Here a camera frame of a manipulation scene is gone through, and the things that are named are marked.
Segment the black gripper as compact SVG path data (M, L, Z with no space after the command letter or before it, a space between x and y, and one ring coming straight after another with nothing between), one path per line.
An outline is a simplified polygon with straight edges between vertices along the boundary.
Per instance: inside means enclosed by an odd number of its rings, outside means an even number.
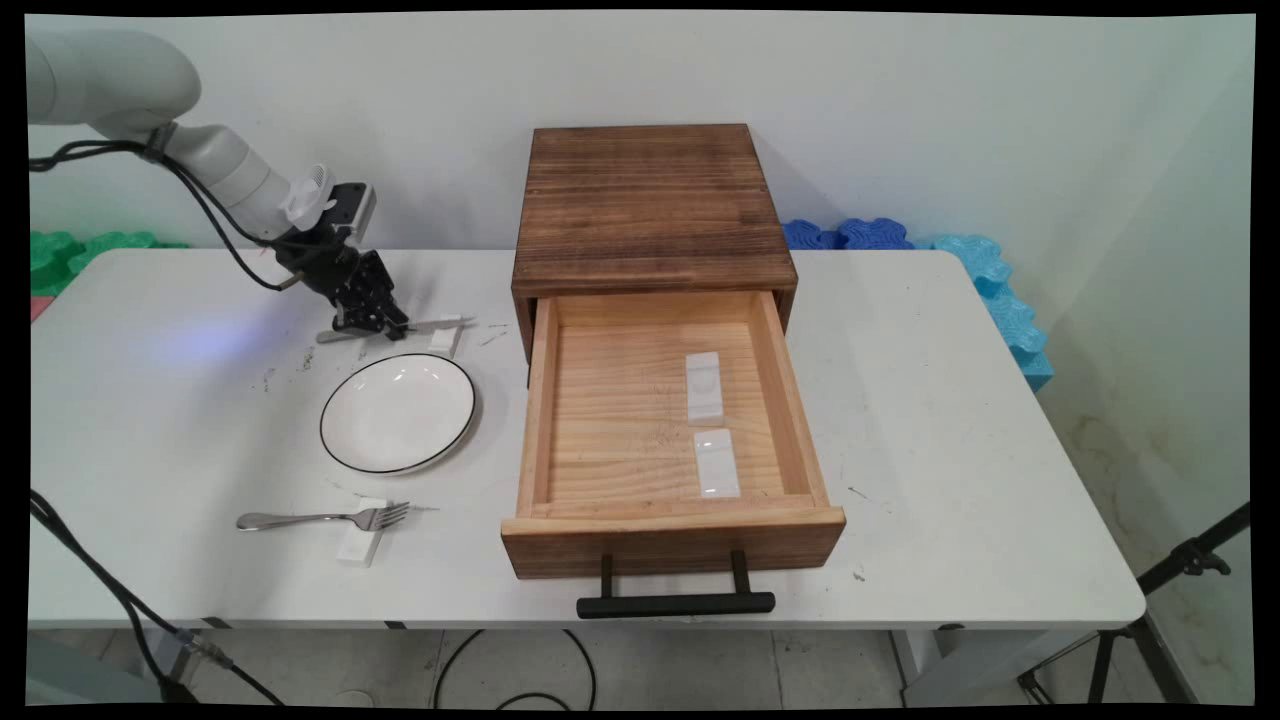
M394 300L394 283L385 263L378 251L362 251L348 243L349 236L347 225L289 231L273 242L273 250L282 266L292 275L300 274L302 284L334 307L333 341L380 333L390 341L403 340L410 320Z

